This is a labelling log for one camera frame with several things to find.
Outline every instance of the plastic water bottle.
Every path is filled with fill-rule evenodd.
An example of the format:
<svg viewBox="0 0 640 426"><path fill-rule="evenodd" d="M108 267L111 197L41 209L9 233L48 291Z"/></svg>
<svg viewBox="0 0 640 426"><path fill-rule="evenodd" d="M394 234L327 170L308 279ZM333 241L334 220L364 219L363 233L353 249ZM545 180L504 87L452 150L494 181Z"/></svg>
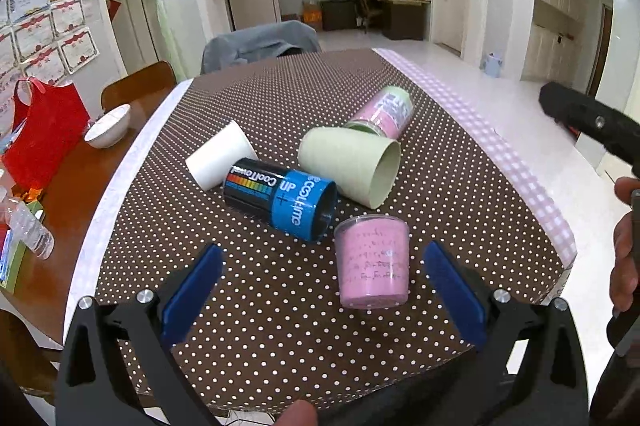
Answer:
<svg viewBox="0 0 640 426"><path fill-rule="evenodd" d="M0 187L0 222L5 222L34 254L42 260L53 250L53 235L31 213L24 202L8 197L6 188Z"/></svg>

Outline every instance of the white bowl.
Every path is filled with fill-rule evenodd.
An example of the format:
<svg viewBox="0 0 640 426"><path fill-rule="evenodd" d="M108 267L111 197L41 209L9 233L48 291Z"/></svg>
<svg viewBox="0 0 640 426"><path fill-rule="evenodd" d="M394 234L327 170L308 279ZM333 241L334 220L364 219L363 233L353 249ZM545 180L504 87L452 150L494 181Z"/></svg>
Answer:
<svg viewBox="0 0 640 426"><path fill-rule="evenodd" d="M127 133L130 119L131 105L120 105L98 119L84 135L84 140L94 148L109 148Z"/></svg>

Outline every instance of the red bag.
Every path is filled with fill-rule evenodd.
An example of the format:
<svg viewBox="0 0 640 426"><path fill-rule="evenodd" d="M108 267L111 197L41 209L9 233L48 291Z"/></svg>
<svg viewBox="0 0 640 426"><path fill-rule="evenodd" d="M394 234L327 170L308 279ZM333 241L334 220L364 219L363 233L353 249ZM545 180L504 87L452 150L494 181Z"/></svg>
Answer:
<svg viewBox="0 0 640 426"><path fill-rule="evenodd" d="M31 105L18 98L21 81L31 84ZM89 114L73 84L54 87L34 77L16 82L14 104L12 130L26 121L20 135L2 156L2 163L23 188L45 188L66 154L82 138Z"/></svg>

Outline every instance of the cup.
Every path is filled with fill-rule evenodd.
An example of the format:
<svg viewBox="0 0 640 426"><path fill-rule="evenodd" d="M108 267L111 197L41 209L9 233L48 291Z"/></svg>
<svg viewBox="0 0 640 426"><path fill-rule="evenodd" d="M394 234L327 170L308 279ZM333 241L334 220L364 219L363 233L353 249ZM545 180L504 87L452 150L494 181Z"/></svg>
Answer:
<svg viewBox="0 0 640 426"><path fill-rule="evenodd" d="M305 241L324 235L338 199L331 180L253 159L231 167L222 194L228 206Z"/></svg>
<svg viewBox="0 0 640 426"><path fill-rule="evenodd" d="M335 228L340 303L385 309L409 298L409 226L388 215L353 217Z"/></svg>
<svg viewBox="0 0 640 426"><path fill-rule="evenodd" d="M374 210L398 175L400 143L373 133L319 127L302 138L298 162L304 171L333 179L345 197Z"/></svg>
<svg viewBox="0 0 640 426"><path fill-rule="evenodd" d="M242 129L231 121L193 152L186 163L198 186L207 191L222 184L229 169L244 157L258 159Z"/></svg>
<svg viewBox="0 0 640 426"><path fill-rule="evenodd" d="M389 86L378 92L361 108L345 128L399 139L414 114L414 104L407 91Z"/></svg>

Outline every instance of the polka dot tablecloth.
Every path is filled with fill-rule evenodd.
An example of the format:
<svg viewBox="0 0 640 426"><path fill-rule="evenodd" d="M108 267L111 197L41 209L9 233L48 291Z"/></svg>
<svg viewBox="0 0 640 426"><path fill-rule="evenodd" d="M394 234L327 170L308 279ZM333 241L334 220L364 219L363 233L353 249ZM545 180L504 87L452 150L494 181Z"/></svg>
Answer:
<svg viewBox="0 0 640 426"><path fill-rule="evenodd" d="M211 93L219 75L232 86ZM264 161L296 168L317 126L341 125L387 85L408 90L415 115L402 166L377 210L410 225L409 301L388 310L340 306L332 229L371 212L338 203L329 236L305 243L202 192L184 163L234 119ZM157 288L204 244L225 251L223 276L175 359L203 401L280 412L295 399L324 407L434 368L470 345L422 274L424 246L441 241L491 287L542 301L562 262L540 223L470 135L420 87L371 50L305 54L194 80L167 120L118 214L98 278L101 303ZM148 393L131 345L130 377Z"/></svg>

